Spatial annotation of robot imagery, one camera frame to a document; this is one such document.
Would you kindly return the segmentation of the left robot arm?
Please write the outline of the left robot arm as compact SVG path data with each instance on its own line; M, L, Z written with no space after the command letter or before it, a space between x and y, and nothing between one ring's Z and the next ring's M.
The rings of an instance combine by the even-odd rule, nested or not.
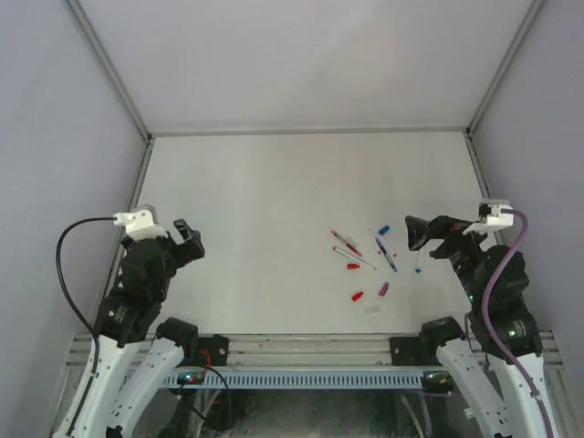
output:
M178 244L147 210L114 214L110 221L126 231L126 254L118 280L88 327L89 359L56 437L132 436L163 380L197 355L198 328L168 318L156 329L138 369L127 373L161 313L171 280L179 269L204 257L200 233L178 219L173 223L183 239Z

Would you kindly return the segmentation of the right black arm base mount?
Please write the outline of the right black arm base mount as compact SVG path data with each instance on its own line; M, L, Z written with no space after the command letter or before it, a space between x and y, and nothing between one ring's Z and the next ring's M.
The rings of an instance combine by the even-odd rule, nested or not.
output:
M389 338L391 364L399 367L426 366L428 364L422 342L415 336Z

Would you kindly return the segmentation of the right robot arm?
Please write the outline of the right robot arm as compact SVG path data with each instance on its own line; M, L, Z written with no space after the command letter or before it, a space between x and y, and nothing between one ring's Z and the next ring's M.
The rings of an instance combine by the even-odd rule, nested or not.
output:
M471 309L467 316L495 387L475 360L465 328L452 317L422 324L425 355L452 377L485 437L557 437L544 376L543 344L523 293L529 284L519 247L529 221L508 205L483 207L476 221L446 215L405 218L408 247L439 241L433 259L450 262Z

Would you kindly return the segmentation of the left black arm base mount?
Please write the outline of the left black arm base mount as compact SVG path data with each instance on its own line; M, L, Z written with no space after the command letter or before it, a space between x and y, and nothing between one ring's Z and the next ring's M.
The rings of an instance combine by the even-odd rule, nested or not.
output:
M230 339L222 335L203 336L198 339L194 363L207 367L223 367L227 363Z

